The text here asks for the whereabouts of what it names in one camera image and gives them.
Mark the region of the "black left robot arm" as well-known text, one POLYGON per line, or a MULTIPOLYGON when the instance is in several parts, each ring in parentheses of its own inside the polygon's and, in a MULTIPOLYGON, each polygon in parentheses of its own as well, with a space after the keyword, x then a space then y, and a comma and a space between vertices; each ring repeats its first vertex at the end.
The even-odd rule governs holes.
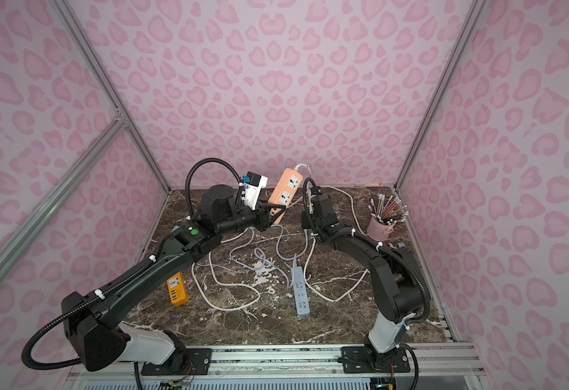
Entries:
POLYGON ((153 255, 141 260, 113 281, 86 295, 73 292, 62 301, 62 313, 38 330, 21 353, 23 364, 33 370, 50 371, 82 364, 99 371, 116 362, 143 363, 173 372, 190 371, 185 344, 172 331, 143 331, 123 325, 126 315, 150 293, 177 273, 205 258, 222 244, 227 234, 254 228, 267 230, 284 214, 287 206, 269 203, 250 195, 259 185, 258 175, 235 175, 236 187, 214 185, 202 196, 198 210, 164 238, 153 255), (74 359, 39 362, 35 345, 58 326, 75 350, 74 359))

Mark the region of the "pink power strip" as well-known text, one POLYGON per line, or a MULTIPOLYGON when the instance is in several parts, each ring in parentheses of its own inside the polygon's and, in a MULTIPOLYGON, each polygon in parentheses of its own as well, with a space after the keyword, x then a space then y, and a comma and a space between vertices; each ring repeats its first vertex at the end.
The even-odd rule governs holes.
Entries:
POLYGON ((302 185, 302 175, 300 172, 286 168, 279 179, 276 188, 268 199, 269 204, 289 207, 295 193, 302 185))

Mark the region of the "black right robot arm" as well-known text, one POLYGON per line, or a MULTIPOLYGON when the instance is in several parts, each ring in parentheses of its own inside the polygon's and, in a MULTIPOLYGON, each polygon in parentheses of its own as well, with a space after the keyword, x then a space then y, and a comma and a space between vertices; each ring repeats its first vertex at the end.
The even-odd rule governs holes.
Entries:
POLYGON ((393 352, 413 323, 429 318, 431 296, 418 264, 408 250, 385 246, 340 222, 330 196, 312 178, 302 188, 302 227, 312 231, 316 243, 349 255, 371 277, 378 315, 367 345, 376 354, 393 352))

